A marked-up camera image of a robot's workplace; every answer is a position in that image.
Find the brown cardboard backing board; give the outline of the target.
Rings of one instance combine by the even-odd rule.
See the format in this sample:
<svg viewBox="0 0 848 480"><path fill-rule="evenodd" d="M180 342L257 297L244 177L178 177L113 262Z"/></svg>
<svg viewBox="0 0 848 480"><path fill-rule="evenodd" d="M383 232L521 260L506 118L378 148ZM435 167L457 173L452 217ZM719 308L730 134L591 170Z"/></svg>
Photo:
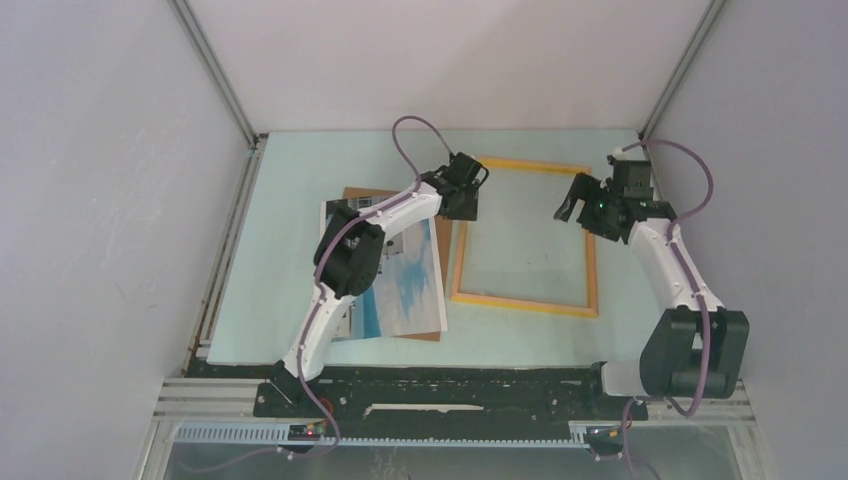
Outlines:
<svg viewBox="0 0 848 480"><path fill-rule="evenodd" d="M348 186L344 188L342 197L344 199L352 199L359 197L391 197L395 194L396 191ZM437 243L443 293L449 291L448 275L452 229L452 222L450 220L444 219L442 217L434 218L433 236L435 237ZM395 335L395 338L438 342L441 340L441 334L433 331L427 333Z"/></svg>

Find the yellow wooden picture frame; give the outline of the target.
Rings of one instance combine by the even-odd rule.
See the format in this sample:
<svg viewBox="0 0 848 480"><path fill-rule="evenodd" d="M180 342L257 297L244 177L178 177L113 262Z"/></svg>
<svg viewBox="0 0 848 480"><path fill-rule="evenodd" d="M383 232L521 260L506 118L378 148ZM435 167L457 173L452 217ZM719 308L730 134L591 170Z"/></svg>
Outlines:
<svg viewBox="0 0 848 480"><path fill-rule="evenodd" d="M513 170L521 172L531 172L546 175L571 175L579 174L590 175L592 169L588 166L579 166L571 164L519 160L503 157L481 156L477 161L489 171L492 170ZM470 223L462 221L458 227L458 239L455 249L455 259L453 265L450 299L452 301L478 305L487 307L506 308L520 311L539 312L555 315L576 316L584 318L597 318L599 315L599 292L598 292L598 274L597 274L597 256L596 244L594 238L589 234L584 234L585 252L584 258L586 263L585 281L587 287L586 306L578 306L573 304L558 304L551 302L531 301L518 298L510 298L494 295L483 295L476 293L468 293L462 290L462 280L464 274L464 265L467 252L468 236L470 232Z"/></svg>

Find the building and sky photo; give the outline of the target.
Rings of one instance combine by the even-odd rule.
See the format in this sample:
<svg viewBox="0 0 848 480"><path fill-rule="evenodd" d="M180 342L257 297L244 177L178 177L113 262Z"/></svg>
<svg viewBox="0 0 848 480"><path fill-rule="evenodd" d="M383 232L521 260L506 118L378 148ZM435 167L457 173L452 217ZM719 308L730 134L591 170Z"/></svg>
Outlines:
<svg viewBox="0 0 848 480"><path fill-rule="evenodd" d="M386 241L374 282L343 313L335 342L448 329L434 218Z"/></svg>

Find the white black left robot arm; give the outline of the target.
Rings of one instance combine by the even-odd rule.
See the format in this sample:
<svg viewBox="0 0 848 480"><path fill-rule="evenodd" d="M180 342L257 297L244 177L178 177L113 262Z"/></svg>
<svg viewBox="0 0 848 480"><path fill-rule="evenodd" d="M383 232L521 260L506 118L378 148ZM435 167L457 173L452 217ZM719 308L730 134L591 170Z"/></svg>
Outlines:
<svg viewBox="0 0 848 480"><path fill-rule="evenodd" d="M292 416L304 416L316 403L309 384L319 377L343 314L366 292L380 272L386 242L408 227L436 216L475 221L479 189L489 169L465 153L418 175L406 189L364 209L341 205L332 213L316 248L312 297L296 340L270 377L277 402Z"/></svg>

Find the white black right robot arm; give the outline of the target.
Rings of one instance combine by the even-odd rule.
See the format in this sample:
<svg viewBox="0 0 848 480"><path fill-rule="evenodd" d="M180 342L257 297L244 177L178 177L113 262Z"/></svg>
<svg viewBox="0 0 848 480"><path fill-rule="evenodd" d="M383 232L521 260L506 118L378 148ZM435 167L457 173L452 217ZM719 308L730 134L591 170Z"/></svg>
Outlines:
<svg viewBox="0 0 848 480"><path fill-rule="evenodd" d="M637 359L600 363L600 379L581 392L583 408L606 418L622 397L730 398L750 331L746 315L728 309L706 285L677 213L654 196L650 163L610 163L605 180L577 174L554 217L575 216L585 231L628 246L662 312Z"/></svg>

